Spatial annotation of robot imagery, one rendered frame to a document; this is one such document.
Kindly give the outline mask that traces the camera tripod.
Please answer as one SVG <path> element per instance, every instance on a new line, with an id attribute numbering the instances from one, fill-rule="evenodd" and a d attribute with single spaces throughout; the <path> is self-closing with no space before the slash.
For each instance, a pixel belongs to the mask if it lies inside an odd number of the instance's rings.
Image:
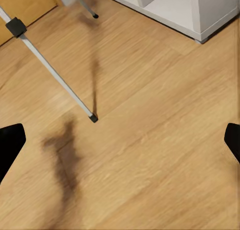
<path id="1" fill-rule="evenodd" d="M 94 13 L 89 6 L 83 1 L 78 0 L 91 14 L 97 19 L 99 16 Z M 89 118 L 95 123 L 98 121 L 97 116 L 90 111 L 90 109 L 83 103 L 83 101 L 77 96 L 77 94 L 71 89 L 71 87 L 64 81 L 64 79 L 58 74 L 58 72 L 52 67 L 52 65 L 46 60 L 46 58 L 40 53 L 40 51 L 34 46 L 34 44 L 25 35 L 27 28 L 25 24 L 17 17 L 11 19 L 10 16 L 0 6 L 0 16 L 6 22 L 6 27 L 14 35 L 15 38 L 21 38 L 23 42 L 31 49 L 31 51 L 39 58 L 39 60 L 47 67 L 47 69 L 53 74 L 53 76 L 60 82 L 60 84 L 67 90 L 67 92 L 76 100 L 76 102 L 84 109 L 89 115 Z"/>

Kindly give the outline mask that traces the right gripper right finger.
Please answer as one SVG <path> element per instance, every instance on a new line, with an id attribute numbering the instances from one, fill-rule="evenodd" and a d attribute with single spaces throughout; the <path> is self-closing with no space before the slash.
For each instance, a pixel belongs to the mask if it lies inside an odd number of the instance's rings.
<path id="1" fill-rule="evenodd" d="M 240 125 L 229 123 L 227 125 L 224 141 L 240 163 Z"/>

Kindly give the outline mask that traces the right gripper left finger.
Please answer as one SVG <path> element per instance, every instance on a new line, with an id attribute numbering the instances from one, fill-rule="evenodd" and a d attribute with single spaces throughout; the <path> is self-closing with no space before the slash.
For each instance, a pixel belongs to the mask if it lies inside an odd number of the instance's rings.
<path id="1" fill-rule="evenodd" d="M 0 183 L 26 143 L 22 123 L 0 128 Z"/>

